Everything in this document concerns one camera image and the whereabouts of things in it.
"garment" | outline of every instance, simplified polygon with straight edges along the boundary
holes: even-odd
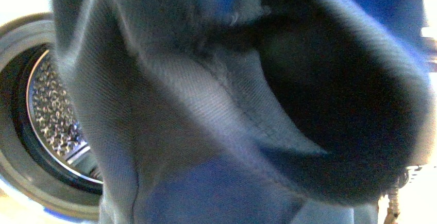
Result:
[[[359,223],[431,103],[402,1],[53,0],[100,222]]]

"gray fabric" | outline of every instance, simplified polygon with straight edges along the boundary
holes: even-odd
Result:
[[[261,0],[237,0],[237,29],[259,43],[230,48],[205,32],[228,16],[199,1],[54,0],[57,66],[104,180],[100,222],[352,223],[428,111],[411,55],[347,0],[308,1],[306,25],[269,30]]]

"cloth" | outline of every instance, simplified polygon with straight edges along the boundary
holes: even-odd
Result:
[[[103,224],[376,223],[429,112],[421,0],[52,2]]]

